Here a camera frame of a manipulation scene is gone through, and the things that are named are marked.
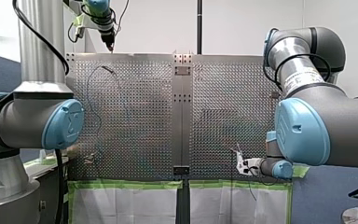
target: pegboard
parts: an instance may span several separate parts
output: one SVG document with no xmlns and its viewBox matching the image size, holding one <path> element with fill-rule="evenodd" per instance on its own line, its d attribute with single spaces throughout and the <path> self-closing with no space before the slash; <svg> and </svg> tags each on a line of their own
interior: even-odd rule
<svg viewBox="0 0 358 224">
<path fill-rule="evenodd" d="M 231 149 L 238 144 L 247 158 L 265 157 L 278 102 L 262 57 L 195 55 L 193 72 L 191 178 L 245 178 Z"/>
<path fill-rule="evenodd" d="M 174 165 L 189 165 L 192 179 L 243 178 L 230 149 L 265 156 L 278 100 L 262 57 L 74 54 L 68 61 L 67 84 L 86 110 L 71 179 L 170 180 Z"/>
<path fill-rule="evenodd" d="M 172 179 L 172 55 L 72 59 L 86 117 L 70 178 Z"/>
</svg>

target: blue joint cap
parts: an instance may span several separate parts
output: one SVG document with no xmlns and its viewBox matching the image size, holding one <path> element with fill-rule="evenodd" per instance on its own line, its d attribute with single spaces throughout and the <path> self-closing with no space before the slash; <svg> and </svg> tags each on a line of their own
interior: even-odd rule
<svg viewBox="0 0 358 224">
<path fill-rule="evenodd" d="M 266 142 L 272 142 L 275 140 L 277 140 L 277 132 L 275 132 L 275 131 L 267 132 Z"/>
<path fill-rule="evenodd" d="M 80 102 L 71 99 L 57 106 L 50 115 L 42 134 L 44 149 L 65 149 L 80 135 L 84 122 L 84 109 Z"/>
<path fill-rule="evenodd" d="M 275 130 L 281 153 L 289 161 L 317 166 L 330 157 L 330 137 L 324 122 L 303 100 L 289 98 L 279 102 Z"/>
<path fill-rule="evenodd" d="M 110 0 L 87 0 L 87 5 L 92 11 L 105 12 L 109 9 Z"/>
<path fill-rule="evenodd" d="M 277 161 L 272 168 L 272 175 L 279 179 L 291 179 L 293 176 L 293 164 L 289 161 Z"/>
</svg>

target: white wall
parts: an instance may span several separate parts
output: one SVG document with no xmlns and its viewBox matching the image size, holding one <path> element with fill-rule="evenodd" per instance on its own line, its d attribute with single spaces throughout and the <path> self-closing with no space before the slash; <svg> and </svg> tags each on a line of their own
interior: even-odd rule
<svg viewBox="0 0 358 224">
<path fill-rule="evenodd" d="M 121 15 L 127 0 L 111 1 Z M 302 25 L 302 1 L 203 1 L 203 53 L 261 55 L 267 31 Z M 107 52 L 98 32 L 90 32 L 95 52 Z M 196 0 L 130 0 L 115 52 L 180 53 L 197 51 Z"/>
<path fill-rule="evenodd" d="M 358 96 L 358 1 L 305 0 L 304 26 L 324 26 L 339 35 L 347 63 L 337 84 L 350 97 Z"/>
<path fill-rule="evenodd" d="M 117 22 L 126 1 L 111 1 Z M 130 0 L 121 22 L 115 52 L 195 52 L 196 19 L 196 0 Z M 108 52 L 97 31 L 89 34 L 96 52 Z"/>
<path fill-rule="evenodd" d="M 203 1 L 203 54 L 262 55 L 272 27 L 302 27 L 303 1 Z"/>
<path fill-rule="evenodd" d="M 19 62 L 19 24 L 11 2 L 12 0 L 0 0 L 0 56 Z M 85 40 L 79 40 L 78 43 L 74 45 L 67 37 L 67 29 L 76 15 L 65 6 L 63 16 L 65 52 L 84 52 Z"/>
</svg>

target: metal post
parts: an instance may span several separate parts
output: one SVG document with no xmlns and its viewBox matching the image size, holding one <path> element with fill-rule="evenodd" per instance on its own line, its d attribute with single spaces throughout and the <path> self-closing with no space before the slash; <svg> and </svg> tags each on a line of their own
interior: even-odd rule
<svg viewBox="0 0 358 224">
<path fill-rule="evenodd" d="M 197 6 L 197 54 L 202 54 L 202 0 Z"/>
<path fill-rule="evenodd" d="M 62 0 L 20 0 L 19 8 L 36 31 L 63 55 Z M 61 61 L 21 21 L 19 23 L 22 83 L 15 92 L 71 92 L 65 86 Z"/>
</svg>

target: dark gray wall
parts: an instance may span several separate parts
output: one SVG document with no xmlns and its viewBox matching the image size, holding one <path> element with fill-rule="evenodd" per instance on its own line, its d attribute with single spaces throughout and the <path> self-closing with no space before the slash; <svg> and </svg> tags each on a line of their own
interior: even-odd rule
<svg viewBox="0 0 358 224">
<path fill-rule="evenodd" d="M 0 57 L 0 91 L 11 92 L 18 87 L 20 83 L 20 63 Z M 39 156 L 39 151 L 23 149 L 20 156 L 24 162 L 31 161 Z"/>
<path fill-rule="evenodd" d="M 342 212 L 358 206 L 348 193 L 358 189 L 358 169 L 310 167 L 294 183 L 292 224 L 339 224 Z"/>
</svg>

